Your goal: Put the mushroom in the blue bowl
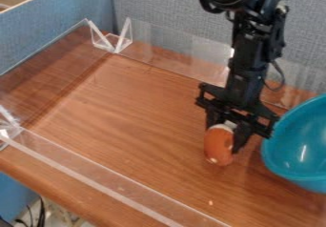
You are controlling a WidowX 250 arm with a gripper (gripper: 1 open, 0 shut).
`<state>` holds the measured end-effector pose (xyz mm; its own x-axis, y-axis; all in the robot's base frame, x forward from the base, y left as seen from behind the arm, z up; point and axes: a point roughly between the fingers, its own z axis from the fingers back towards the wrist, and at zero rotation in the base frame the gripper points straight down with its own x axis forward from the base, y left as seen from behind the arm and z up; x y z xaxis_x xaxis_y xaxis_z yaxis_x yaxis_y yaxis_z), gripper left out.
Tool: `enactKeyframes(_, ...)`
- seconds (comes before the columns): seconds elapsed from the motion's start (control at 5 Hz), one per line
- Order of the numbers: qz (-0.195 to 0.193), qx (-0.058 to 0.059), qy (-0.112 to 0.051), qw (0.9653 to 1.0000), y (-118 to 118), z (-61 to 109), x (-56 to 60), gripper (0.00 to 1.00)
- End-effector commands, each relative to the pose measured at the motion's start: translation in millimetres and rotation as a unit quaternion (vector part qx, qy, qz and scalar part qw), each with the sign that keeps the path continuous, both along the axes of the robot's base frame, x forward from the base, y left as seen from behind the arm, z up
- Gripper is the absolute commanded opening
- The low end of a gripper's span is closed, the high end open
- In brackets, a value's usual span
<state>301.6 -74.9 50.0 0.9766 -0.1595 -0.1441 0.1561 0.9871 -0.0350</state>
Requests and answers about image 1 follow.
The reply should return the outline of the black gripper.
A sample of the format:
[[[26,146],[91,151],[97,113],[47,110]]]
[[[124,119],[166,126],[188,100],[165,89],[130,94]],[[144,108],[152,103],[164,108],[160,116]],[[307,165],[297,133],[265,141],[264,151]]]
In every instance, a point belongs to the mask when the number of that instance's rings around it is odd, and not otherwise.
[[[232,152],[237,154],[245,147],[253,134],[269,138],[273,134],[280,116],[264,105],[261,101],[241,106],[226,100],[225,88],[202,82],[197,105],[206,111],[206,127],[224,124],[226,121],[238,124],[233,135]]]

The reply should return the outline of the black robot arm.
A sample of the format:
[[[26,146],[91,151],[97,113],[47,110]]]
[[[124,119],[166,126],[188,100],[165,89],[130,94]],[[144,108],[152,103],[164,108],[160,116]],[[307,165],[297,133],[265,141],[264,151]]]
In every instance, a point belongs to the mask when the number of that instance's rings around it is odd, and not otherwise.
[[[197,104],[206,111],[206,126],[228,121],[236,124],[232,152],[245,147],[253,134],[268,138],[280,120],[260,97],[268,69],[278,65],[284,55],[287,0],[200,0],[204,10],[224,13],[233,22],[229,61],[230,73],[225,87],[204,83]]]

